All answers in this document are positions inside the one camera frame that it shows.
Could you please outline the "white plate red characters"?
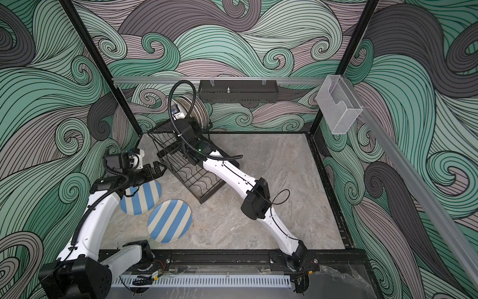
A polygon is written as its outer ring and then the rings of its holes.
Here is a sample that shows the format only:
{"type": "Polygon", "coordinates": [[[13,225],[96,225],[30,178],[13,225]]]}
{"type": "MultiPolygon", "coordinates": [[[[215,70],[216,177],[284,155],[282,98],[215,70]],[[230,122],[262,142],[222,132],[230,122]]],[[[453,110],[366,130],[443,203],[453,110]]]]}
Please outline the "white plate red characters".
{"type": "Polygon", "coordinates": [[[176,99],[174,99],[173,103],[171,105],[171,113],[172,113],[172,116],[175,120],[184,119],[187,115],[187,110],[182,105],[182,103],[180,103],[176,99]]]}

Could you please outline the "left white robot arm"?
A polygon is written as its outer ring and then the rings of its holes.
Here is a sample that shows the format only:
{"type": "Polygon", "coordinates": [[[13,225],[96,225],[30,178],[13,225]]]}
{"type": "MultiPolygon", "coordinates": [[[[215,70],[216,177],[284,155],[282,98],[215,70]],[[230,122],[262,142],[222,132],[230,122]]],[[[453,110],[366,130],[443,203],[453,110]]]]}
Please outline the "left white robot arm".
{"type": "Polygon", "coordinates": [[[108,222],[130,187],[145,187],[160,178],[166,167],[158,161],[143,163],[144,152],[106,152],[106,177],[90,189],[88,204],[72,237],[54,262],[39,270],[39,285],[50,299],[104,299],[112,283],[125,271],[148,271],[154,254],[148,241],[128,243],[115,254],[100,260],[100,245],[108,222]]]}

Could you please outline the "aluminium rail right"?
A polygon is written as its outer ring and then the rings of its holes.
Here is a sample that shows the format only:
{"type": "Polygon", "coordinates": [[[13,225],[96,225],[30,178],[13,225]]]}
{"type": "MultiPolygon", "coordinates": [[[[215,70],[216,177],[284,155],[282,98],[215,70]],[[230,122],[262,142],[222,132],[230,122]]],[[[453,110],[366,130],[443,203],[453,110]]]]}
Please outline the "aluminium rail right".
{"type": "Polygon", "coordinates": [[[395,134],[398,133],[398,129],[395,128],[393,117],[389,116],[389,112],[387,117],[376,116],[375,105],[367,102],[349,79],[342,78],[342,81],[352,100],[362,109],[360,115],[364,123],[390,157],[410,193],[418,200],[473,285],[478,286],[478,253],[397,145],[395,134]]]}

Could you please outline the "clear plastic holder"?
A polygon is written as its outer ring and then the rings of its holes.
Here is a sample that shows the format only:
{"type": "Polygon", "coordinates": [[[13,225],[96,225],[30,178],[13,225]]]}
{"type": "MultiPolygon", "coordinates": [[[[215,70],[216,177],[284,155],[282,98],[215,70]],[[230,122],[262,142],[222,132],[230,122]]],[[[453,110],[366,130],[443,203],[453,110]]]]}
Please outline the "clear plastic holder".
{"type": "Polygon", "coordinates": [[[341,75],[325,78],[316,101],[333,135],[346,134],[363,111],[352,82],[341,75]]]}

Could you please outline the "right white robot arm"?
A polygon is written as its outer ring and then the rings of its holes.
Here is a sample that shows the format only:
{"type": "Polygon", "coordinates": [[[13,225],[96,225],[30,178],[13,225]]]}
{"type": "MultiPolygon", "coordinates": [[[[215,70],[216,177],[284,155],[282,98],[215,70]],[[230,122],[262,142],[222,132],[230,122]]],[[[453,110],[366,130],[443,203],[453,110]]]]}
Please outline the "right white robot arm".
{"type": "Polygon", "coordinates": [[[168,95],[168,117],[173,126],[173,133],[179,142],[180,152],[189,163],[215,174],[216,177],[231,186],[243,199],[242,213],[249,219],[259,221],[264,225],[285,255],[287,267],[294,271],[302,270],[307,247],[277,215],[275,206],[278,206],[279,203],[270,198],[267,181],[264,178],[256,179],[244,173],[232,163],[234,160],[243,158],[242,155],[226,157],[212,141],[202,137],[205,127],[192,115],[196,102],[195,86],[188,80],[176,82],[168,95]],[[177,108],[173,107],[176,104],[176,100],[173,99],[174,92],[182,84],[188,85],[192,89],[192,98],[189,100],[188,109],[181,104],[177,108]]]}

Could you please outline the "blue striped plate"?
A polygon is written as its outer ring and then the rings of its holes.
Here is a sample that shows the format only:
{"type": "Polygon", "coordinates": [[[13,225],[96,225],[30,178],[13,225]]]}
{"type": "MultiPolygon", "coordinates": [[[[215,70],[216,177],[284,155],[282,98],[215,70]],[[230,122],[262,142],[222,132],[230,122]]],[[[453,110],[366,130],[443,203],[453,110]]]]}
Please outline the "blue striped plate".
{"type": "Polygon", "coordinates": [[[154,209],[148,220],[148,233],[159,243],[170,244],[180,239],[192,224],[192,209],[188,203],[170,199],[154,209]]]}
{"type": "Polygon", "coordinates": [[[162,187],[157,181],[150,181],[125,191],[119,206],[128,215],[138,216],[152,210],[159,202],[162,187]]]}

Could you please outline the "aluminium rail back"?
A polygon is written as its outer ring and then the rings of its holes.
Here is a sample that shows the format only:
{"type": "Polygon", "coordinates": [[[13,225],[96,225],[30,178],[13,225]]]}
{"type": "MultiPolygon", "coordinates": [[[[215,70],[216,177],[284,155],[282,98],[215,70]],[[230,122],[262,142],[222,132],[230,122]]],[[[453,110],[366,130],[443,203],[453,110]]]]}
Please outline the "aluminium rail back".
{"type": "Polygon", "coordinates": [[[174,84],[180,80],[188,80],[197,84],[202,80],[215,83],[220,80],[255,80],[255,81],[276,81],[278,85],[321,85],[325,78],[308,77],[185,77],[185,76],[119,76],[112,78],[113,83],[121,84],[174,84]]]}

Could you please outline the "orange sunburst plate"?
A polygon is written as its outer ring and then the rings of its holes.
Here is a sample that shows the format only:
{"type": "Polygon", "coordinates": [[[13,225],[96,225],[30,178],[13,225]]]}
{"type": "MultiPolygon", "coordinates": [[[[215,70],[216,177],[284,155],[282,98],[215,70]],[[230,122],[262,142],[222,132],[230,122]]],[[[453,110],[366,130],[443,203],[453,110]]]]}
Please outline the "orange sunburst plate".
{"type": "Polygon", "coordinates": [[[190,116],[195,118],[202,129],[209,126],[210,119],[205,105],[198,96],[186,94],[183,96],[186,102],[186,111],[190,112],[190,116]]]}

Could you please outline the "aluminium rail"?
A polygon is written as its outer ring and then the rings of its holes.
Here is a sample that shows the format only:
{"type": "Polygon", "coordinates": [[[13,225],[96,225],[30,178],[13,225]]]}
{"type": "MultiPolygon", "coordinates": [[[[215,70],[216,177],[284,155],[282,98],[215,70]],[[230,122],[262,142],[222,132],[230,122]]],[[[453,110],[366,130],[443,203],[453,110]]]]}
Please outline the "aluminium rail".
{"type": "Polygon", "coordinates": [[[367,102],[349,79],[342,78],[342,81],[352,100],[362,109],[360,115],[364,123],[390,157],[410,193],[418,200],[473,285],[478,286],[478,253],[397,145],[395,134],[398,133],[398,129],[395,128],[393,117],[389,116],[389,112],[387,117],[376,116],[375,105],[367,102]]]}
{"type": "Polygon", "coordinates": [[[188,80],[197,84],[202,80],[215,83],[220,80],[255,80],[255,81],[276,81],[278,85],[321,85],[325,78],[308,77],[185,77],[185,76],[119,76],[112,78],[113,83],[121,84],[174,84],[180,80],[188,80]]]}

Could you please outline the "black perforated metal tray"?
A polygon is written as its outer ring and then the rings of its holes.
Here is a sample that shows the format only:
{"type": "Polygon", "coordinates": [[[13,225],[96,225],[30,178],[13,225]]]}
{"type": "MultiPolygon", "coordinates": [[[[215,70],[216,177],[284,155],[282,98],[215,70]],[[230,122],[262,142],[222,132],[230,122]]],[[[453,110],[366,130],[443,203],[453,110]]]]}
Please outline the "black perforated metal tray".
{"type": "Polygon", "coordinates": [[[208,103],[273,103],[279,89],[275,80],[202,80],[198,96],[208,103]]]}

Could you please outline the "black wire dish rack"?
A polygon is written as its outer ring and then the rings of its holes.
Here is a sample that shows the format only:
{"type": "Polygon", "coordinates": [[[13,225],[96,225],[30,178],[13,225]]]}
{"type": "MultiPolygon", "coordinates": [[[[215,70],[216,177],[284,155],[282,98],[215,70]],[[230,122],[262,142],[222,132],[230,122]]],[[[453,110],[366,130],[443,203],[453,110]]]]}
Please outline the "black wire dish rack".
{"type": "Polygon", "coordinates": [[[169,120],[150,129],[148,136],[156,147],[156,158],[160,167],[164,171],[170,171],[199,203],[205,203],[225,185],[225,181],[198,164],[192,163],[182,152],[181,141],[175,137],[169,120]]]}

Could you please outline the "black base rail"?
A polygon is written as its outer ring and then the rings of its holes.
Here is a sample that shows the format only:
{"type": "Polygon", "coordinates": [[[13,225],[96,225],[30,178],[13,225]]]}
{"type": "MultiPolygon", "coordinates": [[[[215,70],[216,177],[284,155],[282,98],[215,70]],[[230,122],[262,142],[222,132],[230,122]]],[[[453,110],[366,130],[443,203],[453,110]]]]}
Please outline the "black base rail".
{"type": "Polygon", "coordinates": [[[170,272],[185,269],[186,267],[228,267],[252,266],[259,269],[268,269],[272,272],[308,272],[317,271],[321,265],[353,265],[367,262],[364,250],[308,250],[299,264],[294,265],[292,260],[280,250],[159,250],[153,249],[154,260],[138,268],[133,265],[127,272],[134,274],[154,272],[164,269],[170,272]]]}

